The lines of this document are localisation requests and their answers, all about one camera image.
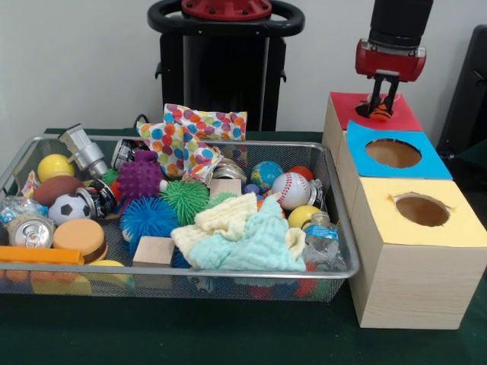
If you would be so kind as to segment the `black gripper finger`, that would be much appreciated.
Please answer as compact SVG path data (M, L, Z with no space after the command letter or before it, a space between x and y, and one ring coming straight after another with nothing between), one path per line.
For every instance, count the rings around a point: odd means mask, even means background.
M388 91L387 96L384 98L384 106L386 107L386 111L388 113L393 112L393 103L396 97L396 92L399 86L399 79L398 78L388 78L388 82L390 83L390 88Z
M380 90L383 81L384 81L384 77L374 77L374 88L368 104L368 114L372 114L373 111L379 106L381 102Z

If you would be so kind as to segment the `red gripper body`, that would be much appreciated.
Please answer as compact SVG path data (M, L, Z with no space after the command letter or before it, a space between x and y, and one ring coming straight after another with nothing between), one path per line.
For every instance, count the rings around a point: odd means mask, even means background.
M356 47L355 70L368 78L391 75L397 76L400 82L414 82L425 67L426 57L426 48L423 46L391 49L362 38Z

